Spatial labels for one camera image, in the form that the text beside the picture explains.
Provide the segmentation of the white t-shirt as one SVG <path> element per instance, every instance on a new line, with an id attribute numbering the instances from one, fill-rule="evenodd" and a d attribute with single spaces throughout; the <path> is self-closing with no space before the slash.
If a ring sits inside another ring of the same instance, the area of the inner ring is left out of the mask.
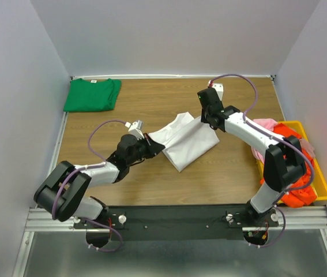
<path id="1" fill-rule="evenodd" d="M 163 153 L 178 172 L 212 149 L 219 138 L 201 118 L 180 113 L 158 131 L 149 134 L 153 141 L 165 146 Z"/>

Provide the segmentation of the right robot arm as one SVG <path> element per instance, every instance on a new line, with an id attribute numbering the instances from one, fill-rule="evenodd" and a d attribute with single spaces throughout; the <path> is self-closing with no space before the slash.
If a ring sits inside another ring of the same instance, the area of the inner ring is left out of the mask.
<path id="1" fill-rule="evenodd" d="M 287 189 L 306 173 L 299 139 L 283 137 L 263 128 L 234 106 L 224 107 L 214 88 L 199 91 L 197 96 L 201 104 L 201 122 L 213 130 L 236 136 L 264 158 L 264 181 L 246 203 L 244 211 L 245 222 L 257 226 Z"/>

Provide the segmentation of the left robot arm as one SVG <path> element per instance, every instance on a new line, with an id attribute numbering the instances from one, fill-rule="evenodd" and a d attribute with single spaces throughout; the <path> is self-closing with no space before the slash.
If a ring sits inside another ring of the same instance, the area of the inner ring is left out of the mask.
<path id="1" fill-rule="evenodd" d="M 116 150 L 105 162 L 76 166 L 60 162 L 34 194 L 34 201 L 52 216 L 64 222 L 75 216 L 86 218 L 94 228 L 106 223 L 106 205 L 95 197 L 85 197 L 92 185 L 114 184 L 124 179 L 130 168 L 157 156 L 165 149 L 144 133 L 142 139 L 132 134 L 121 137 Z"/>

